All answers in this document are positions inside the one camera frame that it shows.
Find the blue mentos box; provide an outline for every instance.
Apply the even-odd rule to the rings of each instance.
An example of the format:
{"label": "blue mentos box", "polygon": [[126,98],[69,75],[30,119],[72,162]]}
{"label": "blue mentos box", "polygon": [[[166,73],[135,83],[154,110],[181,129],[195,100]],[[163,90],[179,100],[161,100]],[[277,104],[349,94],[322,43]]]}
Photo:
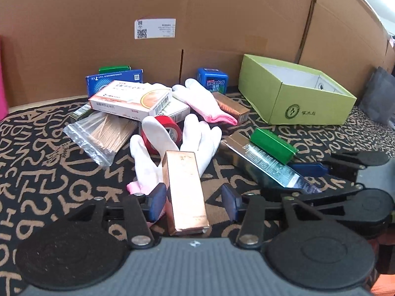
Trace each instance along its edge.
{"label": "blue mentos box", "polygon": [[228,75],[217,69],[199,68],[197,80],[207,90],[225,94],[228,86]]}
{"label": "blue mentos box", "polygon": [[95,74],[87,76],[86,85],[88,86],[88,98],[98,93],[113,80],[143,83],[143,70],[127,70],[120,72]]}

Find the black rug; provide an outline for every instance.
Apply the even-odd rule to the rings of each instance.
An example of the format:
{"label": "black rug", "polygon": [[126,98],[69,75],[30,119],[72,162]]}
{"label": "black rug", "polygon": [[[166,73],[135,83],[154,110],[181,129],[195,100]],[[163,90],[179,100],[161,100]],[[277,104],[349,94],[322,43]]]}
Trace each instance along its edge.
{"label": "black rug", "polygon": [[[239,93],[229,94],[249,107]],[[126,185],[133,181],[133,159],[128,143],[118,152],[111,167],[98,167],[64,133],[68,114],[86,99],[68,101],[19,111],[0,123],[0,295],[15,295],[25,286],[14,265],[18,243],[55,221],[71,209],[95,196],[117,202],[127,195]],[[250,135],[256,127],[266,127],[299,149],[300,161],[314,162],[332,150],[382,150],[395,156],[395,133],[388,127],[369,121],[353,109],[343,126],[267,126],[252,112],[240,130]],[[323,190],[341,188],[345,181],[335,178],[308,178]],[[256,184],[218,156],[206,170],[202,187],[212,237],[235,236],[239,225],[231,224],[220,200],[219,187],[230,183],[240,193],[257,190]],[[267,237],[277,232],[274,222],[267,222]],[[165,221],[153,227],[165,232]],[[125,231],[113,224],[110,232],[120,240]]]}

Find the white glove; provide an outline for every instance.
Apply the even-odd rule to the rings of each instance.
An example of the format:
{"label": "white glove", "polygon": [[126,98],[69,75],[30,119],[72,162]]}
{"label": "white glove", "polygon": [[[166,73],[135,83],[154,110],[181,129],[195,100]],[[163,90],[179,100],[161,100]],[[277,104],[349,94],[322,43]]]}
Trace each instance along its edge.
{"label": "white glove", "polygon": [[237,125],[237,120],[222,111],[211,92],[195,79],[186,79],[185,87],[181,84],[173,86],[173,97],[189,105],[207,122],[223,121],[233,126]]}
{"label": "white glove", "polygon": [[[178,151],[166,129],[154,117],[144,118],[142,128],[149,142],[158,151],[161,161],[166,150]],[[199,122],[196,115],[186,116],[180,150],[195,153],[200,177],[216,153],[221,137],[222,130],[219,127],[210,129],[208,123]],[[163,182],[162,165],[160,163],[156,166],[151,160],[144,141],[138,134],[130,139],[130,153],[134,158],[137,181],[128,184],[128,191],[131,194],[141,192],[148,195],[158,183]]]}

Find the red tape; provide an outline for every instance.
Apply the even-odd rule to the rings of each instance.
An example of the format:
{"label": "red tape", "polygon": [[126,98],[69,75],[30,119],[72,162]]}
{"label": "red tape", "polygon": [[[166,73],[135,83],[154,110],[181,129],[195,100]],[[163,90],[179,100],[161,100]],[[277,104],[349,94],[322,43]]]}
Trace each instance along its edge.
{"label": "red tape", "polygon": [[[157,117],[155,117],[155,119],[162,126],[165,127],[165,129],[169,133],[170,138],[175,142],[177,146],[179,146],[182,140],[182,131],[180,127],[174,122],[174,120],[166,115],[158,115]],[[147,136],[145,135],[143,130],[141,130],[141,137],[143,138],[144,144],[147,147],[148,152],[152,155],[159,155],[157,150],[148,141]]]}

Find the rose gold box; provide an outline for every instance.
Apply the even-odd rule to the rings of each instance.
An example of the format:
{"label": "rose gold box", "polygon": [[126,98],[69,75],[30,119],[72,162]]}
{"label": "rose gold box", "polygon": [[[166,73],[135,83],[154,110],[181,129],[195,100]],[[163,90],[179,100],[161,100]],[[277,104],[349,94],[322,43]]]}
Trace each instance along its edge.
{"label": "rose gold box", "polygon": [[237,120],[238,125],[248,120],[250,109],[230,99],[226,95],[221,94],[220,92],[213,92],[213,96],[215,100],[217,100],[221,110],[234,117]]}
{"label": "rose gold box", "polygon": [[166,151],[162,162],[167,187],[166,214],[170,235],[206,232],[209,227],[195,153]]}

